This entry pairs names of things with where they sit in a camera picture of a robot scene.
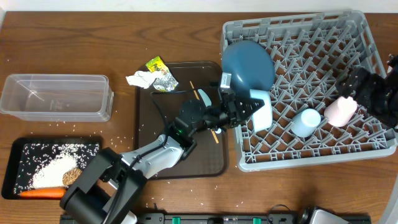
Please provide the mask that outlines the light blue plastic cup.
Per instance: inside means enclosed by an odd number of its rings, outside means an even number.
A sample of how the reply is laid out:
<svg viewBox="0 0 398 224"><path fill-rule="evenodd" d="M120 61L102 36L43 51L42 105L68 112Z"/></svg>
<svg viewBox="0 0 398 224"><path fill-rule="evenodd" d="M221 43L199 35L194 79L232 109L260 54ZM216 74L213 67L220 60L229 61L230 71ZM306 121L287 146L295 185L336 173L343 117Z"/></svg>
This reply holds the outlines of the light blue plastic cup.
<svg viewBox="0 0 398 224"><path fill-rule="evenodd" d="M294 116L292 122L292 132L300 138L307 138L320 124L321 116L317 110L308 108Z"/></svg>

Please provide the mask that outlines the orange carrot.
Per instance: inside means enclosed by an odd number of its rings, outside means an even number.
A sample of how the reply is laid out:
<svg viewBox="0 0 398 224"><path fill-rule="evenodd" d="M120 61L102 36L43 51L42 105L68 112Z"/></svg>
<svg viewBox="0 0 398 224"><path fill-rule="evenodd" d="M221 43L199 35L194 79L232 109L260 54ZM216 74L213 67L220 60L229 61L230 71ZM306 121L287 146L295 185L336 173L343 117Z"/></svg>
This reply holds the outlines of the orange carrot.
<svg viewBox="0 0 398 224"><path fill-rule="evenodd" d="M19 194L21 198L46 198L46 199L61 199L65 193L66 188L44 188L23 191Z"/></svg>

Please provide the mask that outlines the pink plastic cup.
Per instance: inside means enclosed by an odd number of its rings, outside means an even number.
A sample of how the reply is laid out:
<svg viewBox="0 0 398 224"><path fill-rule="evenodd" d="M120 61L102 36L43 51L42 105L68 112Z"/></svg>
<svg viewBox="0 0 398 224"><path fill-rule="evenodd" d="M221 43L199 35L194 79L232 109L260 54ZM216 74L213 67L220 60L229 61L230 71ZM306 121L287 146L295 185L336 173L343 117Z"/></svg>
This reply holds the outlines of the pink plastic cup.
<svg viewBox="0 0 398 224"><path fill-rule="evenodd" d="M345 126L357 110L358 104L352 97L340 96L331 105L326 107L324 117L332 126Z"/></svg>

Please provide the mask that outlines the yellow green snack wrapper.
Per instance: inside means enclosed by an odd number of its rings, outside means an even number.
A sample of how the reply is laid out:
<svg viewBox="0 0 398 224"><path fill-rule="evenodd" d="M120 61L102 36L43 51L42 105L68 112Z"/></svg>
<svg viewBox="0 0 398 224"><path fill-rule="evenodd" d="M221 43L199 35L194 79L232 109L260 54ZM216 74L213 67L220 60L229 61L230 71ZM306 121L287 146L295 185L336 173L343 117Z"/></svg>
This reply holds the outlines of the yellow green snack wrapper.
<svg viewBox="0 0 398 224"><path fill-rule="evenodd" d="M156 56L146 63L146 67L150 72L160 71L162 73L167 73L169 68L163 62L160 56Z"/></svg>

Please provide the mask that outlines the brown food scrap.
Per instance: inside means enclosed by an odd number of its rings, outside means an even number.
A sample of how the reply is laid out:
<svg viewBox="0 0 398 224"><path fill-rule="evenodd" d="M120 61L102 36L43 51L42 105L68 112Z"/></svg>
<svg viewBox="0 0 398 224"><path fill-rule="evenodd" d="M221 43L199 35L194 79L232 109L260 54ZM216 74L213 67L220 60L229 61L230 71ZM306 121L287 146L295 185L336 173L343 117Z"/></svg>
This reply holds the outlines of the brown food scrap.
<svg viewBox="0 0 398 224"><path fill-rule="evenodd" d="M71 185L72 183L74 183L74 181L77 180L81 173L82 170L80 170L79 168L74 168L67 171L62 177L62 184L65 186Z"/></svg>

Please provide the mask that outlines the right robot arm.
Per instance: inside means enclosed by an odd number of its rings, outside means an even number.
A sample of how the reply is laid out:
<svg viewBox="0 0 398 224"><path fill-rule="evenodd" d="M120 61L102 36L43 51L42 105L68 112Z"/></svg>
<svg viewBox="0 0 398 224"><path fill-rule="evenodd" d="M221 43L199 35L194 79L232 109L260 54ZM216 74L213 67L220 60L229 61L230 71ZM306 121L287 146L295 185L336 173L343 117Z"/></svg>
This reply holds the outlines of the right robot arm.
<svg viewBox="0 0 398 224"><path fill-rule="evenodd" d="M389 55L387 77L358 67L338 78L335 86L340 96L352 97L397 136L397 55Z"/></svg>

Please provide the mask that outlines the light blue rice bowl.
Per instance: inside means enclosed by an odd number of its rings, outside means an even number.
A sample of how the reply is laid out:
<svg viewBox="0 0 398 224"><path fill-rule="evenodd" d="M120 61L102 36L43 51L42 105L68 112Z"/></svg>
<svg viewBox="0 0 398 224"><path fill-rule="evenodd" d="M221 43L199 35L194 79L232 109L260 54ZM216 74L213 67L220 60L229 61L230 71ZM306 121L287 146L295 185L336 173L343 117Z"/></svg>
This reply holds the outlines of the light blue rice bowl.
<svg viewBox="0 0 398 224"><path fill-rule="evenodd" d="M272 125L272 105L271 98L267 91L250 90L250 96L253 99L262 100L264 106L252 115L252 125L254 132L263 131Z"/></svg>

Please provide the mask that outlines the dark blue plate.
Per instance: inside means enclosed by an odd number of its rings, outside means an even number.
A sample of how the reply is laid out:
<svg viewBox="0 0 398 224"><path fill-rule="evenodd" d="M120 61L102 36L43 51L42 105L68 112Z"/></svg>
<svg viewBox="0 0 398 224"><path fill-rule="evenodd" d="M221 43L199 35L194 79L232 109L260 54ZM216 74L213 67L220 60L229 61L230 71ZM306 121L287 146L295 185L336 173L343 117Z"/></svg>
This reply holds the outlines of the dark blue plate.
<svg viewBox="0 0 398 224"><path fill-rule="evenodd" d="M222 70L231 74L230 87L240 96L251 90L269 91L275 68L271 56L257 42L242 40L230 44L222 55Z"/></svg>

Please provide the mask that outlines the foil wrapper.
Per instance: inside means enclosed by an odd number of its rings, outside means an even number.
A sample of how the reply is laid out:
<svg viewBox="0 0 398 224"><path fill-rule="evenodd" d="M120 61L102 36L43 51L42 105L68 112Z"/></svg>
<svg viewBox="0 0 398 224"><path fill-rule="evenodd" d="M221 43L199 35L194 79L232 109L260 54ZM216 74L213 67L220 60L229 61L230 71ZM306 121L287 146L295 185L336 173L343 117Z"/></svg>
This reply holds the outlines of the foil wrapper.
<svg viewBox="0 0 398 224"><path fill-rule="evenodd" d="M163 74L160 78L157 78L154 81L153 86L158 91L170 92L178 86L178 81L170 72L167 72Z"/></svg>

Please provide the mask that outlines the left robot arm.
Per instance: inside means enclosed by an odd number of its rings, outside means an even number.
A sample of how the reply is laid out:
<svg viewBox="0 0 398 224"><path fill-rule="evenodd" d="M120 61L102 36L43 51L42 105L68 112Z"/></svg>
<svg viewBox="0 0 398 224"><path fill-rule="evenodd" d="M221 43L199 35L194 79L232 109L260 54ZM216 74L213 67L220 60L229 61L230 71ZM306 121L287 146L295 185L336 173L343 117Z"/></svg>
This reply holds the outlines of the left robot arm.
<svg viewBox="0 0 398 224"><path fill-rule="evenodd" d="M101 150L69 186L60 207L77 223L137 223L132 206L147 181L184 161L197 146L194 134L235 128L271 105L268 96L218 96L219 106L196 98L184 101L174 121L163 119L164 132L144 147L122 154Z"/></svg>

